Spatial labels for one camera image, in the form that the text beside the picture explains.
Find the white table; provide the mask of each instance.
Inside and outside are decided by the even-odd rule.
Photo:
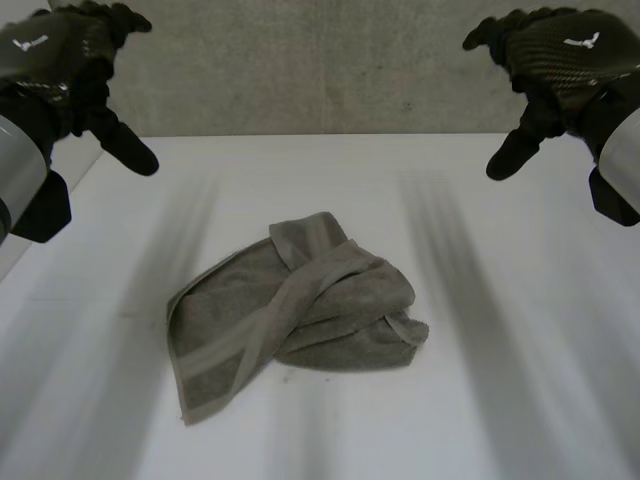
[[[575,141],[489,181],[502,138],[150,139],[151,179],[104,155],[0,284],[0,479],[640,476],[640,229],[593,211]],[[272,363],[186,428],[167,298],[321,210],[409,278],[429,340],[391,372]]]

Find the gray wall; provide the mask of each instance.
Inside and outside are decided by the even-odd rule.
[[[524,100],[461,48],[485,16],[598,7],[640,30],[637,0],[124,1],[155,26],[112,88],[145,136],[506,132]]]

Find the towel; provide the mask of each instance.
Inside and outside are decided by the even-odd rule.
[[[328,371],[406,366],[429,328],[386,260],[327,212],[271,225],[269,238],[194,279],[169,303],[183,420],[224,408],[271,360]]]

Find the robotic hand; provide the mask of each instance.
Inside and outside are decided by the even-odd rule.
[[[11,232],[46,242],[70,220],[64,180],[51,170],[53,144],[89,130],[140,175],[155,155],[106,106],[113,62],[130,33],[151,23],[129,7],[85,2],[0,30],[0,242]]]
[[[487,18],[463,44],[487,45],[528,106],[487,165],[503,180],[565,132],[594,156],[589,183],[596,210],[625,226],[640,221],[640,39],[617,17],[598,10],[543,8]]]

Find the black glove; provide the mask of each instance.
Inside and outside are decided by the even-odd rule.
[[[515,10],[483,20],[463,47],[479,45],[529,101],[520,127],[487,165],[494,180],[516,173],[545,138],[565,132],[583,138],[597,162],[609,135],[640,106],[640,40],[614,15]]]
[[[158,169],[155,155],[106,106],[117,50],[130,33],[149,31],[147,19],[118,3],[39,10],[8,25],[0,31],[0,113],[24,129],[45,155],[51,138],[89,130],[126,167],[152,175]],[[47,128],[42,128],[41,112],[34,114],[34,102],[44,106]]]

